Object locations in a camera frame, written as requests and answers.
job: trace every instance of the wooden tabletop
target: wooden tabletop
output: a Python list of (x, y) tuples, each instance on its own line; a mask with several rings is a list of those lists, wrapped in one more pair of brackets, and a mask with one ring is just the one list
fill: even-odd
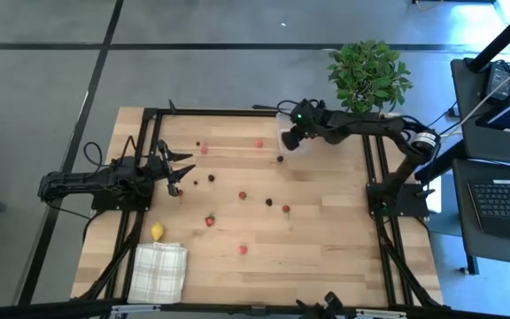
[[(120, 156), (129, 135), (138, 136), (142, 113), (142, 108), (120, 108), (107, 159)], [(279, 141), (271, 117), (165, 115), (159, 137), (173, 152), (194, 154), (175, 168), (197, 165), (179, 185), (181, 198), (168, 195), (166, 181), (157, 183), (141, 236), (141, 243), (152, 242), (151, 226), (161, 222), (166, 229), (161, 241), (188, 249), (182, 302), (313, 304), (332, 291), (347, 306), (387, 306), (375, 225), (367, 213), (361, 136), (339, 145), (316, 138), (306, 154), (282, 163), (276, 160)], [(255, 147), (257, 139), (262, 148)], [(208, 154), (200, 153), (197, 142), (208, 145)], [(393, 171), (402, 155), (390, 140), (385, 147)], [(247, 193), (245, 200), (240, 191)], [(283, 205), (290, 206), (290, 216)], [(216, 222), (207, 228), (210, 213)], [(120, 212), (106, 212), (89, 226), (72, 296), (84, 293), (111, 259), (119, 222)], [(411, 218), (399, 222), (407, 264), (441, 302), (427, 231)], [(247, 254), (239, 253), (240, 245), (248, 247)], [(393, 278), (402, 301), (394, 267)]]

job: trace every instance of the strawberry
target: strawberry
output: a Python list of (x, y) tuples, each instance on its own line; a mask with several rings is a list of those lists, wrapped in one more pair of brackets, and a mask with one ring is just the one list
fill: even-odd
[(205, 218), (205, 225), (207, 227), (212, 227), (215, 222), (216, 222), (216, 218), (213, 216), (212, 213), (210, 213), (210, 215)]

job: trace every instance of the yellow lemon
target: yellow lemon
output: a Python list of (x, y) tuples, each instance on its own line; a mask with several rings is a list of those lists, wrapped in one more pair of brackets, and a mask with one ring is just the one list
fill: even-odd
[(152, 239), (154, 241), (158, 241), (161, 237), (163, 237), (163, 234), (165, 233), (165, 228), (160, 222), (155, 222), (154, 225), (152, 225), (151, 228), (151, 235)]

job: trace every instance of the checkered cloth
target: checkered cloth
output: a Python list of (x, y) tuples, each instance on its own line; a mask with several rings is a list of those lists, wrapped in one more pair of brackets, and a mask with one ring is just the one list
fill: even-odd
[(188, 251), (182, 244), (137, 246), (128, 303), (180, 302)]

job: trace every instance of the gray floor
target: gray floor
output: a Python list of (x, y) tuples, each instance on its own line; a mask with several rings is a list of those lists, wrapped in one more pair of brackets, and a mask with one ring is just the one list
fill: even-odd
[[(0, 0), (0, 42), (101, 42), (113, 0)], [(420, 12), (394, 1), (126, 1), (116, 43), (389, 43), (486, 44), (504, 25), (488, 4), (445, 3)], [(57, 169), (84, 99), (96, 51), (0, 51), (0, 306), (17, 285), (43, 216), (36, 197), (42, 175)], [(414, 89), (400, 109), (429, 122), (455, 100), (452, 52), (402, 53)], [(106, 149), (120, 106), (247, 108), (280, 99), (323, 98), (324, 51), (112, 51), (99, 83), (83, 143)], [(442, 129), (449, 121), (440, 121)], [(75, 170), (89, 170), (83, 156)], [(89, 198), (65, 207), (87, 213)], [(34, 302), (67, 300), (81, 250), (83, 222), (61, 214)], [(510, 315), (510, 264), (482, 261), (482, 275), (461, 276), (461, 240), (431, 238), (446, 304)]]

